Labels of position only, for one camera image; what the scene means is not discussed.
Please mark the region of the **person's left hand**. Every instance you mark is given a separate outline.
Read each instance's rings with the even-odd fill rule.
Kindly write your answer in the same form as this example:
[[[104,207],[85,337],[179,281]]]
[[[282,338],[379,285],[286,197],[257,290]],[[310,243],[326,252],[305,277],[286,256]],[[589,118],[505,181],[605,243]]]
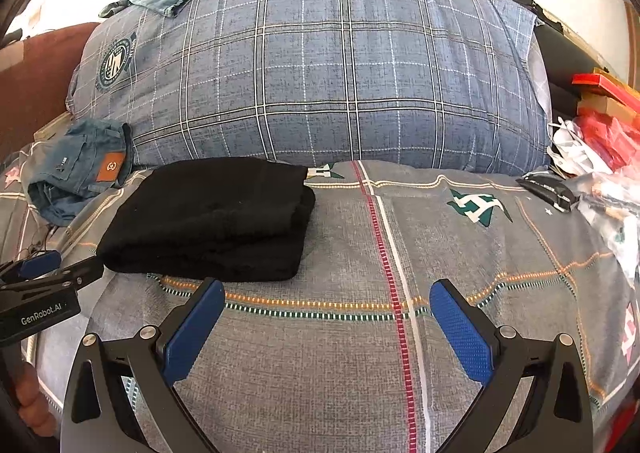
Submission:
[[[21,375],[15,381],[15,394],[20,407],[18,415],[32,431],[40,437],[55,435],[56,419],[49,409],[49,403],[40,391],[35,367],[28,362],[22,363]]]

